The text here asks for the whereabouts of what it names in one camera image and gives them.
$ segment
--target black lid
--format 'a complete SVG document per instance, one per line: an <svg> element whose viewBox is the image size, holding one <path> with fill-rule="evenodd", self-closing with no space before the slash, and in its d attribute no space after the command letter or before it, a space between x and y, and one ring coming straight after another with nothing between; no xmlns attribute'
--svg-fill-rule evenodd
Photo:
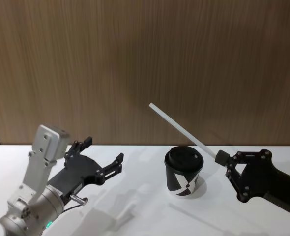
<svg viewBox="0 0 290 236"><path fill-rule="evenodd" d="M165 164L180 172L199 172L204 164L202 155L192 147L173 147L165 157Z"/></svg>

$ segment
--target wooden wall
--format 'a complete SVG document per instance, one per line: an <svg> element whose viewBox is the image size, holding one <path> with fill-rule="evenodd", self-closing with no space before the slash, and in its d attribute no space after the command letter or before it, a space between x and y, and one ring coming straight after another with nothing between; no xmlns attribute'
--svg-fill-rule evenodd
<svg viewBox="0 0 290 236"><path fill-rule="evenodd" d="M290 145L290 0L0 0L0 141Z"/></svg>

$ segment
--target white table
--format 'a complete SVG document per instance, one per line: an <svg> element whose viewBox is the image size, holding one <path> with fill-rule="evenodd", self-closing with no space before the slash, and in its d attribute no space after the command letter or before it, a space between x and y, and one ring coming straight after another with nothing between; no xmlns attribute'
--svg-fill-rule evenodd
<svg viewBox="0 0 290 236"><path fill-rule="evenodd" d="M83 152L101 166L124 153L123 171L102 186L89 185L80 197L84 207L61 215L44 236L290 236L290 214L262 198L244 204L225 177L226 169L199 148L204 157L198 190L190 199L170 195L164 156L171 146L92 146ZM276 168L290 175L290 147L210 147L273 153ZM30 146L0 146L0 217L7 199L22 182ZM63 160L51 176L63 168ZM69 203L65 208L75 205Z"/></svg>

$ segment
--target white straw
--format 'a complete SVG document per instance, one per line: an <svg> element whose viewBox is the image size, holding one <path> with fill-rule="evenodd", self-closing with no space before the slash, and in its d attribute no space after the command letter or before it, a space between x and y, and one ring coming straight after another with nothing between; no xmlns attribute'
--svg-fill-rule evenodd
<svg viewBox="0 0 290 236"><path fill-rule="evenodd" d="M168 116L166 113L164 113L158 107L156 107L153 103L150 103L149 106L158 115L160 115L163 119L165 119L165 121L167 121L174 128L176 128L179 132L181 132L185 137L187 137L189 140L191 140L196 146L199 146L203 151L205 151L211 157L213 157L213 158L216 157L216 154L213 153L211 149L209 149L204 144L202 144L197 138L195 138L192 134L190 134L188 131L186 131L181 125L179 125L177 122L175 122L170 116Z"/></svg>

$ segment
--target cable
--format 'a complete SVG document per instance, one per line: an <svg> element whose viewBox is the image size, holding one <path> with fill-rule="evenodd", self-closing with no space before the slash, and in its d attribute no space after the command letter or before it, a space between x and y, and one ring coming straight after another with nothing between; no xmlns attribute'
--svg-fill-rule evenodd
<svg viewBox="0 0 290 236"><path fill-rule="evenodd" d="M64 210L64 211L62 211L61 214L65 213L65 212L68 211L68 210L71 210L71 209L74 209L74 208L77 208L77 207L81 207L81 206L82 206L82 205L80 205L80 204L78 204L78 205L76 205L76 206L72 206L72 207L70 207L70 208L68 208L68 209L66 209L66 210Z"/></svg>

